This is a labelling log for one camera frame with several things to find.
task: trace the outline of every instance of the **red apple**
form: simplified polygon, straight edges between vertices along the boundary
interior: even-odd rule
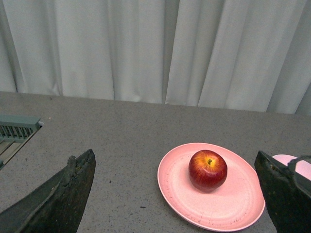
[[[189,178],[193,186],[209,193],[221,186],[227,178],[227,164],[211,150],[196,152],[189,162]]]

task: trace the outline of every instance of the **white curtain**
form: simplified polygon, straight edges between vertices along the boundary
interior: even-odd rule
[[[0,0],[0,91],[311,115],[311,0]]]

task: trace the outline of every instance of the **pink object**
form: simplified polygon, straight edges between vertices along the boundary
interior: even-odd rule
[[[273,158],[275,158],[276,160],[278,160],[279,162],[281,162],[282,164],[286,165],[292,160],[292,159],[296,159],[297,157],[292,156],[292,155],[287,155],[287,154],[277,154],[275,156],[272,156]],[[306,177],[307,179],[311,180],[311,164],[309,164],[306,161],[299,161],[296,164],[296,170],[297,173],[299,173],[300,175]]]
[[[228,166],[225,183],[208,194],[189,180],[189,161],[199,150],[218,153]],[[160,162],[157,178],[168,204],[182,218],[204,229],[244,229],[258,220],[265,207],[255,170],[237,154],[216,145],[189,143],[172,149]]]

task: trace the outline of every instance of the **gray countertop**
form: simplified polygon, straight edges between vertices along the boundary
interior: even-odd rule
[[[252,167],[259,150],[311,154],[310,116],[6,92],[0,114],[44,122],[0,171],[0,211],[65,167],[69,156],[93,149],[95,177],[79,233],[209,232],[176,214],[159,190],[159,163],[179,145],[215,144]],[[264,210],[240,232],[276,230]]]

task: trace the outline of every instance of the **vent grille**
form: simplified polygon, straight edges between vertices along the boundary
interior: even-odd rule
[[[40,118],[0,115],[0,170],[40,129]]]

